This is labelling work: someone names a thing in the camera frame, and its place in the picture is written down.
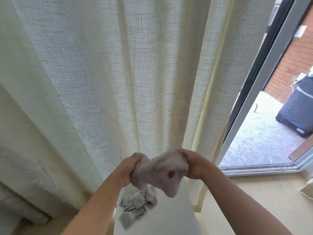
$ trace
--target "person's right arm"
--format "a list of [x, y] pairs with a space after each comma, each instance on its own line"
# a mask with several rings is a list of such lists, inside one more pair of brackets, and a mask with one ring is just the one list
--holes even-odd
[[236, 235], [292, 235], [263, 206], [233, 183], [218, 167], [196, 152], [181, 149], [189, 163], [187, 177], [201, 179]]

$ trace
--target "person's left hand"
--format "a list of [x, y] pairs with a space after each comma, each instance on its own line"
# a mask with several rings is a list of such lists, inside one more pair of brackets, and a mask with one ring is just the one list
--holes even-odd
[[134, 153], [132, 156], [125, 158], [113, 171], [121, 180], [122, 186], [128, 186], [131, 183], [131, 172], [137, 162], [142, 158], [142, 154]]

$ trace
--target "brick wall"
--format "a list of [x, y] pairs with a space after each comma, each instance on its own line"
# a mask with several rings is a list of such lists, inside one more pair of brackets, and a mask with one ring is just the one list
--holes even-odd
[[313, 66], [313, 8], [308, 12], [302, 25], [307, 26], [303, 36], [292, 40], [265, 87], [269, 95], [282, 103], [291, 96], [290, 85], [299, 74], [307, 74]]

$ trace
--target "hand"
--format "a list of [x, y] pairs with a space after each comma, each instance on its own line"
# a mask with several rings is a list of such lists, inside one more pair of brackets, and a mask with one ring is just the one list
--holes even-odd
[[136, 166], [136, 163], [140, 161], [142, 154], [136, 153], [132, 156], [125, 158], [121, 163], [115, 168], [112, 172], [114, 173], [121, 181], [122, 186], [128, 186], [131, 183], [131, 172]]
[[191, 150], [180, 149], [179, 151], [188, 158], [189, 171], [186, 177], [196, 180], [202, 179], [204, 165], [208, 160]]

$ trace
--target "forearm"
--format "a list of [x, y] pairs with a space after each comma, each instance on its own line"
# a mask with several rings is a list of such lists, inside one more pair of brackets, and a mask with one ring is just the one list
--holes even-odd
[[119, 175], [113, 171], [70, 222], [62, 235], [105, 234], [122, 188]]
[[236, 235], [292, 235], [270, 212], [206, 160], [202, 181]]

